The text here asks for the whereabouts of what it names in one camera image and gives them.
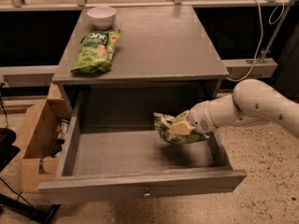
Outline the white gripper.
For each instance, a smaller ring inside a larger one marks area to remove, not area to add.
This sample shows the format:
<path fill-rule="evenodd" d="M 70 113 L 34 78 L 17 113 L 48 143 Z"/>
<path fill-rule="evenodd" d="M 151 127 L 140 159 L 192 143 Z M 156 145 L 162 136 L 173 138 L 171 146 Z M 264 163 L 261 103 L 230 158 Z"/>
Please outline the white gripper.
<path fill-rule="evenodd" d="M 217 130 L 209 112 L 209 101 L 196 104 L 176 116 L 176 123 L 169 127 L 169 132 L 179 135 L 189 135 L 192 131 L 206 134 Z"/>

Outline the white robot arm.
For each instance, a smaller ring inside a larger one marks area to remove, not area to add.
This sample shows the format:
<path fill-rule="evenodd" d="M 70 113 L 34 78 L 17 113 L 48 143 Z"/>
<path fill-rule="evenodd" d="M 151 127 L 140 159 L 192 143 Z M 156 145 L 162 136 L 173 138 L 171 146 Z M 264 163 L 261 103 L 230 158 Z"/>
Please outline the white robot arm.
<path fill-rule="evenodd" d="M 233 93 L 196 104 L 178 115 L 169 132 L 212 133 L 224 126 L 255 126 L 273 121 L 299 137 L 299 104 L 257 79 L 235 85 Z"/>

